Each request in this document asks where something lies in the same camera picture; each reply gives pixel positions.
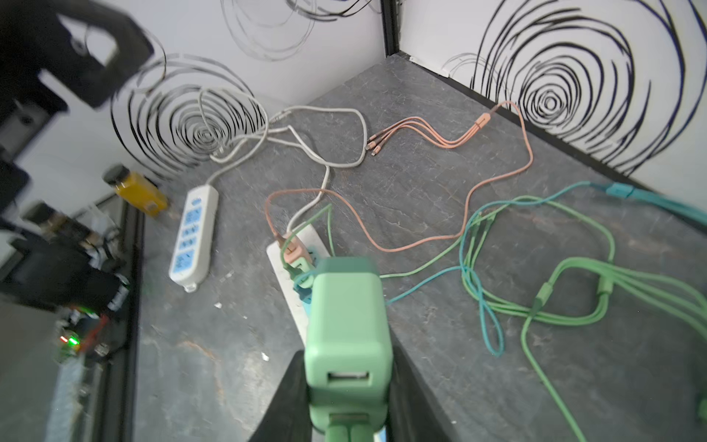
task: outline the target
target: green charging cable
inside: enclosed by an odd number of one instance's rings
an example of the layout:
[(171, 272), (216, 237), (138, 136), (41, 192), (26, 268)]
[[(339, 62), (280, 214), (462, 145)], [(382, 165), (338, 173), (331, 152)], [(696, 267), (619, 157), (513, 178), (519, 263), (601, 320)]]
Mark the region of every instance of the green charging cable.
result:
[[(529, 195), (517, 197), (514, 199), (514, 201), (539, 200), (541, 200), (541, 198)], [(707, 341), (707, 325), (700, 322), (704, 321), (705, 323), (707, 323), (707, 299), (705, 299), (705, 297), (696, 289), (678, 279), (666, 277), (664, 275), (659, 274), (637, 272), (635, 270), (624, 269), (622, 267), (613, 265), (612, 263), (616, 252), (616, 243), (613, 235), (606, 227), (598, 223), (596, 220), (590, 218), (589, 216), (586, 216), (558, 202), (548, 201), (544, 204), (551, 205), (556, 209), (564, 211), (567, 214), (574, 216), (582, 222), (592, 226), (593, 228), (596, 228), (600, 233), (602, 233), (607, 239), (607, 244), (609, 248), (607, 254), (607, 261), (603, 262), (586, 257), (570, 257), (560, 262), (560, 264), (558, 264), (557, 268), (550, 276), (548, 282), (543, 284), (543, 286), (539, 290), (531, 307), (522, 306), (520, 304), (507, 301), (499, 296), (494, 295), (486, 289), (484, 289), (484, 295), (489, 298), (487, 303), (489, 307), (495, 312), (526, 318), (523, 323), (520, 336), (521, 347), (523, 349), (523, 352), (528, 361), (530, 362), (530, 365), (533, 367), (538, 377), (545, 385), (546, 389), (548, 390), (548, 393), (557, 404), (557, 407), (560, 409), (560, 412), (564, 416), (565, 420), (568, 422), (577, 439), (580, 442), (586, 442), (587, 439), (581, 431), (571, 411), (562, 400), (560, 394), (557, 393), (554, 386), (548, 379), (547, 375), (543, 372), (542, 367), (537, 363), (537, 360), (530, 351), (530, 347), (527, 344), (527, 333), (530, 328), (530, 323), (533, 320), (536, 320), (539, 322), (544, 322), (546, 324), (571, 327), (593, 324), (601, 320), (606, 314), (609, 305), (609, 296), (611, 295), (613, 287), (616, 284), (617, 286), (620, 286), (628, 293), (636, 296), (642, 301), (650, 303), (655, 307), (658, 307), (661, 310), (665, 311), (666, 313), (675, 316), (676, 318), (682, 319), (684, 322), (691, 325)], [(489, 234), (489, 230), (493, 225), (494, 221), (496, 220), (496, 215), (508, 207), (509, 205), (500, 206), (499, 208), (494, 209), (486, 215), (480, 216), (478, 219), (474, 220), (469, 240), (469, 250), (465, 255), (464, 259), (465, 266), (471, 269), (474, 268), (479, 257), (479, 253), (481, 252), (481, 248), (483, 247), (483, 244), (486, 241), (486, 237)], [(302, 229), (304, 229), (307, 225), (313, 223), (315, 220), (323, 216), (324, 213), (327, 214), (327, 235), (329, 238), (329, 248), (332, 251), (332, 256), (334, 255), (334, 242), (332, 240), (331, 228), (332, 212), (332, 205), (328, 204), (326, 207), (319, 210), (314, 216), (305, 221), (300, 227), (298, 227), (293, 232), (292, 235), (289, 236), (289, 238), (285, 241), (283, 247), (281, 248), (281, 260), (283, 262), (283, 266), (285, 266), (286, 268), (288, 266), (284, 260), (284, 250), (292, 241), (292, 238), (299, 232), (301, 232)], [(439, 255), (435, 256), (432, 260), (426, 262), (425, 264), (421, 265), (420, 267), (414, 270), (411, 270), (410, 272), (384, 274), (381, 275), (381, 279), (393, 277), (407, 277), (419, 273), (427, 267), (431, 266), (434, 262), (437, 262), (444, 255), (454, 250), (460, 243), (461, 238), (457, 239), (452, 245), (450, 245), (446, 250), (442, 251), (442, 253), (440, 253)], [(600, 276), (600, 280), (597, 284), (597, 306), (594, 312), (589, 315), (573, 317), (557, 315), (554, 313), (546, 313), (542, 311), (542, 308), (544, 307), (545, 303), (548, 301), (550, 295), (552, 295), (554, 284), (562, 275), (562, 273), (569, 269), (584, 269), (590, 272), (594, 272)], [(689, 294), (692, 298), (694, 298), (695, 302), (688, 301), (684, 298), (669, 293), (664, 289), (653, 286), (650, 284), (650, 282), (657, 282), (664, 285), (673, 286), (676, 289), (680, 289), (686, 294)], [(474, 294), (473, 290), (468, 287), (467, 282), (463, 277), (462, 285), (471, 297), (478, 300), (477, 296)]]

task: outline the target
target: cable connector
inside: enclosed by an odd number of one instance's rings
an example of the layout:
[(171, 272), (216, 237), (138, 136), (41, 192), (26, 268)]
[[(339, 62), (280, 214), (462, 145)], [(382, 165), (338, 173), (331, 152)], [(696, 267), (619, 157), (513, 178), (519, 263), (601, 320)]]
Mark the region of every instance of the cable connector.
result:
[(312, 264), (312, 257), (309, 254), (309, 250), (307, 250), (307, 247), (300, 240), (300, 238), (295, 236), (292, 238), (292, 241), (290, 241), (287, 245), (287, 249), (285, 250), (285, 262), (288, 264), (293, 264), (299, 258), (304, 258), (307, 262)]
[(312, 289), (304, 289), (300, 286), (294, 286), (294, 289), (300, 297), (300, 301), (304, 302), (305, 304), (312, 303)]
[(597, 283), (597, 295), (610, 295), (614, 291), (614, 280), (609, 277), (600, 276)]
[(302, 273), (304, 273), (302, 270), (300, 270), (296, 267), (292, 267), (290, 264), (285, 264), (284, 268), (287, 271), (287, 273), (290, 274), (290, 279), (292, 279), (293, 281), (295, 279), (297, 279), (297, 277), (300, 276)]
[(292, 267), (301, 270), (300, 276), (293, 279), (295, 285), (302, 287), (303, 289), (311, 289), (312, 285), (314, 285), (314, 275), (312, 274), (314, 272), (314, 267), (312, 264), (305, 260), (304, 257), (301, 257), (292, 263)]
[(532, 307), (530, 308), (529, 313), (530, 316), (537, 315), (538, 312), (545, 306), (545, 303), (550, 298), (550, 295), (552, 295), (553, 289), (554, 286), (549, 282), (542, 284), (542, 287), (540, 287), (540, 290), (537, 292), (537, 295), (535, 295), (535, 299), (532, 302)]
[(697, 405), (697, 417), (704, 423), (707, 423), (707, 398), (703, 398)]
[(491, 114), (487, 112), (485, 114), (481, 114), (481, 117), (477, 118), (474, 124), (476, 126), (479, 126), (479, 129), (481, 129), (482, 127), (486, 126), (486, 123), (488, 123), (489, 121), (491, 121)]
[(280, 112), (279, 114), (275, 115), (270, 119), (271, 123), (277, 123), (280, 120), (284, 120), (286, 117), (288, 117), (292, 111), (286, 110), (285, 112)]
[(636, 188), (630, 184), (615, 182), (607, 188), (606, 193), (612, 197), (626, 199), (631, 196), (634, 190)]

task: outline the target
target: marble surface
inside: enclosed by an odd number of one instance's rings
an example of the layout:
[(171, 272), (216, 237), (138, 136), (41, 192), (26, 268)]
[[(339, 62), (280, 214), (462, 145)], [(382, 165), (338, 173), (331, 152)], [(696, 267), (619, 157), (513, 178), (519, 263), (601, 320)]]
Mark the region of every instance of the marble surface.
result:
[[(355, 107), (370, 132), (410, 115), (424, 116), (441, 134), (457, 136), (486, 109), (417, 66), (393, 56), (313, 104)], [(335, 161), (359, 154), (361, 128), (353, 115), (301, 112), (288, 118), (316, 150)], [(522, 175), (483, 187), (472, 206), (519, 194), (549, 195), (579, 180), (605, 179), (530, 136), (535, 163)], [(454, 150), (401, 132), (376, 157), (353, 170), (333, 170), (331, 188), (360, 211), (375, 239), (395, 246), (428, 235), (455, 233), (464, 198), (476, 182), (527, 161), (520, 129), (495, 117)], [(316, 187), (323, 167), (295, 149), (268, 144), (220, 178), (211, 271), (195, 293), (168, 278), (186, 191), (216, 169), (206, 164), (165, 187), (168, 213), (148, 220), (140, 317), (135, 440), (246, 441), (263, 415), (294, 351), (302, 348), (294, 321), (265, 255), (272, 236), (263, 215), (274, 190)], [(276, 201), (284, 229), (304, 201)], [(659, 209), (623, 203), (582, 189), (562, 202), (606, 225), (617, 240), (616, 262), (662, 272), (707, 291), (707, 238)], [(334, 242), (340, 255), (368, 255), (382, 273), (407, 271), (448, 246), (425, 244), (382, 254), (353, 216), (334, 203)], [(512, 209), (498, 217), (477, 270), (492, 292), (530, 304), (563, 258), (602, 258), (596, 232), (549, 207)], [(437, 270), (384, 281), (390, 298)], [(563, 276), (546, 309), (581, 315), (595, 304), (595, 280)], [(214, 307), (221, 303), (222, 308)], [(567, 441), (567, 423), (520, 348), (522, 320), (500, 316), (506, 353), (490, 355), (481, 338), (477, 304), (458, 274), (447, 274), (388, 309), (390, 325), (462, 441)], [(707, 392), (706, 345), (688, 326), (621, 289), (609, 312), (588, 327), (534, 323), (529, 343), (591, 441), (697, 441), (698, 392)], [(262, 354), (269, 357), (264, 361)]]

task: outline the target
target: black object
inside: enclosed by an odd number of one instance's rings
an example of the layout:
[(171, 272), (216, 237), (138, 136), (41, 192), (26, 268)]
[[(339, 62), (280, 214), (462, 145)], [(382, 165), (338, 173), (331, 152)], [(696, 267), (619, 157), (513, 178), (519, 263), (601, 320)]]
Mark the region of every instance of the black object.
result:
[[(388, 392), (389, 442), (452, 442), (449, 419), (393, 336), (393, 371)], [(310, 442), (304, 351), (292, 357), (263, 419), (249, 442)]]
[(37, 224), (38, 226), (41, 226), (42, 224), (49, 221), (52, 215), (56, 212), (57, 211), (49, 207), (47, 203), (39, 202), (34, 206), (30, 207), (24, 213), (24, 215), (22, 215), (22, 219), (25, 221), (29, 221), (33, 224)]
[(305, 377), (305, 352), (297, 351), (249, 442), (310, 442), (312, 422)]
[(90, 266), (90, 257), (61, 243), (17, 239), (15, 253), (0, 267), (0, 291), (14, 302), (43, 310), (81, 306), (111, 313), (121, 281)]
[[(100, 28), (115, 39), (103, 66), (80, 47), (58, 15)], [(126, 14), (89, 0), (0, 1), (0, 212), (27, 184), (11, 163), (66, 103), (39, 81), (42, 70), (92, 107), (102, 105), (153, 54)]]
[(130, 175), (130, 169), (122, 164), (116, 164), (110, 166), (110, 169), (105, 171), (103, 174), (103, 181), (109, 185), (115, 186), (123, 182), (128, 175)]
[(30, 176), (24, 170), (0, 158), (0, 214), (29, 182)]
[(400, 51), (398, 42), (398, 3), (397, 0), (381, 0), (380, 7), (383, 20), (385, 56), (390, 57)]

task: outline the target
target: white power strip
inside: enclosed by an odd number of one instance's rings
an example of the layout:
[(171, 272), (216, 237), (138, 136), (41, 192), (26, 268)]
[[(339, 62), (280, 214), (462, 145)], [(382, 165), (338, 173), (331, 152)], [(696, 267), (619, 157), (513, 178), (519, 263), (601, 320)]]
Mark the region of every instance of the white power strip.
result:
[(210, 185), (195, 187), (187, 193), (170, 263), (170, 278), (188, 293), (195, 291), (209, 273), (217, 206), (218, 192)]
[[(331, 256), (314, 227), (305, 227), (300, 233), (297, 234), (297, 237), (300, 238), (300, 241), (302, 241), (307, 250), (314, 252), (319, 259), (324, 259)], [(299, 331), (300, 336), (302, 337), (302, 342), (306, 344), (309, 318), (307, 311), (305, 310), (305, 306), (302, 301), (300, 301), (300, 296), (297, 294), (295, 289), (292, 288), (293, 282), (290, 278), (290, 274), (282, 267), (282, 261), (280, 260), (280, 247), (277, 242), (268, 245), (265, 249), (265, 253), (267, 253), (272, 269), (275, 271), (277, 281), (280, 283), (280, 289), (285, 296), (287, 306), (290, 308), (292, 318), (295, 320), (297, 331)]]

